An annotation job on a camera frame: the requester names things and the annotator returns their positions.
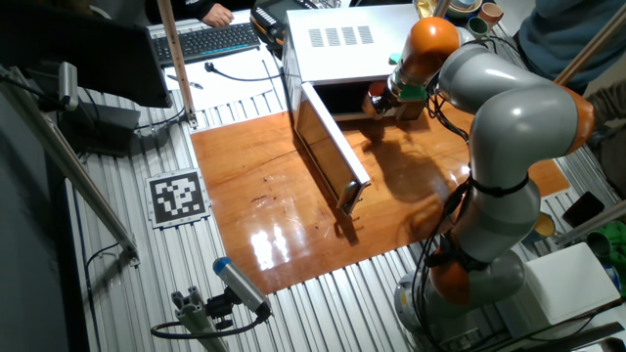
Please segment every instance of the metal rod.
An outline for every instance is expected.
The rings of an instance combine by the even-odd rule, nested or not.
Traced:
[[[172,53],[172,62],[174,63],[174,69],[176,70],[176,77],[178,78],[180,92],[183,96],[185,112],[187,113],[189,123],[192,127],[196,127],[198,126],[198,121],[196,120],[196,109],[194,108],[192,91],[189,88],[189,79],[187,78],[187,71],[185,70],[185,59],[183,58],[183,51],[180,48],[180,41],[178,40],[178,33],[176,32],[176,21],[174,19],[174,13],[172,12],[172,5],[170,1],[158,0],[158,11],[160,12],[160,17],[163,20],[163,28],[165,29],[165,35],[167,36],[169,51]]]
[[[450,6],[451,0],[440,0],[437,1],[437,7],[434,8],[434,12],[432,13],[433,17],[443,18],[446,16],[446,12],[448,11],[448,7]]]
[[[587,236],[587,234],[598,229],[600,226],[603,226],[608,222],[624,215],[626,215],[626,200],[620,201],[610,209],[601,212],[575,229],[572,229],[567,234],[561,236],[558,240],[556,240],[556,245],[560,247],[566,246],[573,241]]]
[[[626,4],[608,21],[608,23],[596,34],[596,36],[578,53],[574,60],[555,79],[556,84],[566,85],[571,78],[578,73],[588,61],[613,37],[613,35],[626,23]]]
[[[10,76],[18,82],[27,85],[26,80],[16,68],[11,69]],[[46,152],[57,163],[64,175],[69,178],[87,204],[96,213],[96,216],[100,218],[109,232],[111,232],[111,235],[124,248],[124,252],[130,256],[131,264],[139,264],[137,244],[129,236],[117,215],[115,215],[107,201],[98,191],[98,188],[96,188],[96,185],[91,181],[80,160],[57,128],[57,125],[50,117],[39,110],[37,102],[30,93],[27,93],[22,88],[9,83],[1,83],[0,91],[4,93],[7,101],[18,112],[28,128],[43,145]]]

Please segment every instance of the computer monitor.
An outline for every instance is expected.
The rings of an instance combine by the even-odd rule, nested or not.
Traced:
[[[36,69],[68,62],[78,85],[169,108],[148,30],[23,0],[0,1],[0,64]]]

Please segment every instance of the person's hand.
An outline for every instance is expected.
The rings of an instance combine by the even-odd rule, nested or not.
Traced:
[[[233,13],[220,4],[215,4],[202,21],[210,26],[228,25],[233,20]]]

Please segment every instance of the black keyboard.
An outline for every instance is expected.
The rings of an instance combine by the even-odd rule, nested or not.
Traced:
[[[252,30],[251,23],[233,24],[179,34],[178,40],[186,64],[214,59],[259,46],[258,37]],[[153,39],[153,43],[155,44],[158,63],[161,66],[172,66],[172,55],[169,52],[167,38]]]

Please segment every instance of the wooden table surface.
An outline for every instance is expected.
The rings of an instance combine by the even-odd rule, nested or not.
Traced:
[[[470,131],[472,115],[443,111]],[[265,293],[425,238],[467,178],[467,146],[425,115],[339,127],[372,179],[351,218],[333,206],[287,113],[192,135],[226,253]],[[530,177],[542,197],[569,187],[551,160]]]

